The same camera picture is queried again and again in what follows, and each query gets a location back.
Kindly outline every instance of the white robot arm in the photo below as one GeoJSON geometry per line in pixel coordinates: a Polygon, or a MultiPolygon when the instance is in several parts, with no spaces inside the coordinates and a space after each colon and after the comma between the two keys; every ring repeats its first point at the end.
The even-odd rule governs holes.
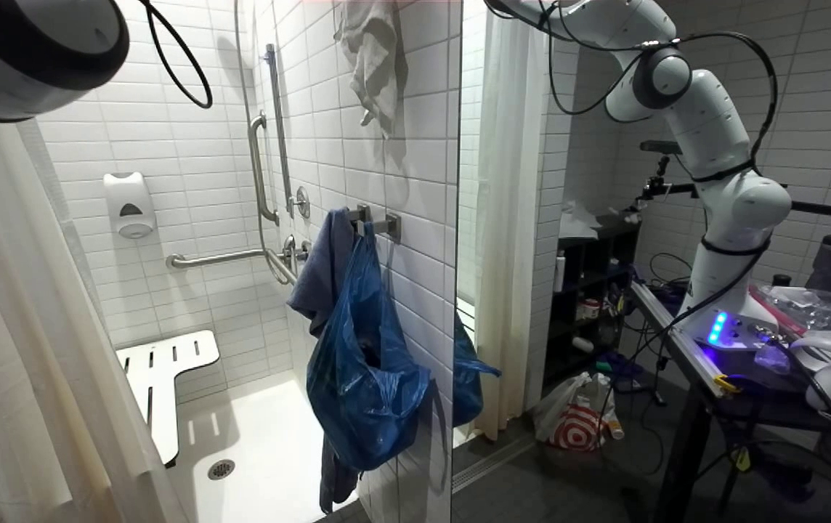
{"type": "Polygon", "coordinates": [[[609,51],[625,75],[603,102],[606,116],[634,123],[657,113],[669,123],[705,211],[676,330],[698,343],[736,343],[737,312],[752,315],[746,277],[768,251],[772,228],[791,212],[791,196],[754,171],[752,139],[725,89],[709,71],[688,67],[676,51],[675,22],[654,0],[576,0],[550,10],[489,0],[489,7],[544,33],[609,51]]]}

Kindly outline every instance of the floor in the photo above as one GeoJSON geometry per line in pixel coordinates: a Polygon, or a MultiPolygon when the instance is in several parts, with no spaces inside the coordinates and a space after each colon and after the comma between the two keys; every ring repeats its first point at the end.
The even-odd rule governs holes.
{"type": "Polygon", "coordinates": [[[194,523],[319,520],[322,430],[295,382],[181,410],[181,460],[172,469],[194,523]],[[236,472],[210,481],[216,463],[236,472]]]}
{"type": "MultiPolygon", "coordinates": [[[[573,458],[550,452],[544,446],[525,446],[519,458],[499,466],[489,476],[461,488],[454,497],[454,523],[484,520],[525,520],[525,523],[638,523],[650,520],[650,505],[660,491],[663,463],[672,452],[676,414],[682,397],[664,391],[669,407],[660,410],[638,399],[622,399],[618,414],[628,418],[625,442],[609,446],[600,453],[573,458]]],[[[512,434],[512,449],[532,428],[512,434]]],[[[808,453],[782,449],[785,460],[814,463],[808,453]]],[[[724,452],[724,439],[714,434],[705,449],[705,460],[724,452]]],[[[688,520],[736,520],[736,523],[824,523],[831,520],[831,472],[818,472],[814,481],[814,497],[808,504],[786,504],[757,474],[737,481],[731,504],[724,514],[714,511],[725,466],[711,469],[693,488],[688,520]]]]}
{"type": "MultiPolygon", "coordinates": [[[[669,407],[647,397],[618,399],[625,439],[600,453],[564,453],[535,446],[532,428],[518,421],[503,442],[467,442],[454,453],[454,523],[638,523],[650,520],[663,466],[676,430],[682,394],[664,388],[669,407]]],[[[194,523],[308,523],[322,520],[319,428],[298,383],[275,383],[233,401],[184,410],[184,452],[172,469],[194,523]],[[210,481],[210,469],[233,460],[236,472],[210,481]]],[[[714,434],[705,460],[724,452],[714,434]]],[[[814,463],[802,452],[776,449],[785,460],[814,463]]],[[[786,504],[757,474],[737,481],[731,504],[714,511],[725,466],[711,469],[693,488],[688,520],[736,523],[824,523],[831,520],[831,472],[818,469],[814,497],[786,504]]],[[[367,523],[358,504],[326,519],[367,523]]]]}

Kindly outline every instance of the wall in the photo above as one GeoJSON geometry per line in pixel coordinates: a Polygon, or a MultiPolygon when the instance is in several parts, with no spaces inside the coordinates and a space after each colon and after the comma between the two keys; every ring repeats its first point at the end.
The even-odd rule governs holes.
{"type": "MultiPolygon", "coordinates": [[[[580,52],[573,107],[590,107],[606,89],[614,89],[618,64],[609,57],[580,52]]],[[[564,199],[585,211],[603,211],[618,199],[616,187],[616,150],[618,125],[593,107],[573,119],[564,199]]]]}
{"type": "MultiPolygon", "coordinates": [[[[184,375],[181,401],[294,375],[298,324],[284,308],[287,289],[274,282],[263,263],[166,267],[166,257],[221,257],[259,245],[233,4],[159,4],[207,67],[216,89],[211,112],[192,107],[166,78],[143,7],[137,0],[118,7],[131,26],[131,59],[121,74],[108,89],[40,119],[108,334],[114,346],[133,346],[211,330],[221,362],[184,375]],[[104,171],[144,176],[157,208],[153,235],[131,243],[109,234],[104,171]]],[[[201,93],[181,51],[166,48],[185,86],[201,93]]]]}
{"type": "MultiPolygon", "coordinates": [[[[680,33],[737,30],[763,43],[772,57],[782,106],[776,128],[762,150],[762,171],[791,187],[798,200],[831,205],[831,0],[701,0],[675,4],[680,33]]],[[[714,71],[728,89],[749,134],[757,131],[768,106],[768,81],[757,62],[737,43],[693,43],[692,62],[714,71]]],[[[614,193],[606,205],[625,208],[630,196],[654,176],[654,155],[641,155],[641,139],[664,139],[663,123],[630,125],[618,131],[614,193]]],[[[663,199],[644,211],[638,260],[650,253],[680,253],[692,260],[701,235],[701,208],[688,199],[663,199]]],[[[831,234],[831,219],[792,212],[772,238],[754,277],[770,282],[772,273],[791,273],[802,286],[810,273],[818,238],[831,234]]]]}
{"type": "MultiPolygon", "coordinates": [[[[329,211],[370,205],[400,212],[400,245],[381,238],[385,282],[413,356],[436,372],[451,407],[460,4],[397,4],[406,86],[397,131],[361,128],[348,62],[335,43],[330,4],[259,4],[275,22],[282,106],[294,187],[310,199],[310,222],[290,222],[314,243],[329,211]]],[[[371,520],[448,520],[448,415],[426,414],[416,449],[362,476],[371,520]]]]}

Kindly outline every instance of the shower curtain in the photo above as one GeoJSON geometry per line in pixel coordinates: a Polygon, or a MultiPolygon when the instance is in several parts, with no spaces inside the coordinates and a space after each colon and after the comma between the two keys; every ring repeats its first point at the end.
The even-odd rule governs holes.
{"type": "Polygon", "coordinates": [[[0,520],[184,520],[44,187],[0,125],[0,520]]]}
{"type": "Polygon", "coordinates": [[[477,193],[477,346],[503,372],[484,379],[489,439],[525,410],[532,277],[547,125],[544,35],[489,17],[477,193]]]}

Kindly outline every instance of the shower floor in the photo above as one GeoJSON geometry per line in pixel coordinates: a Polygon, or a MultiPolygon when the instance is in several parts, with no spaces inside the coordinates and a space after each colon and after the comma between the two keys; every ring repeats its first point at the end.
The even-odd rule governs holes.
{"type": "Polygon", "coordinates": [[[287,382],[185,407],[173,474],[194,523],[310,523],[322,520],[319,458],[322,430],[287,382]],[[224,460],[236,463],[229,476],[210,481],[224,460]]]}

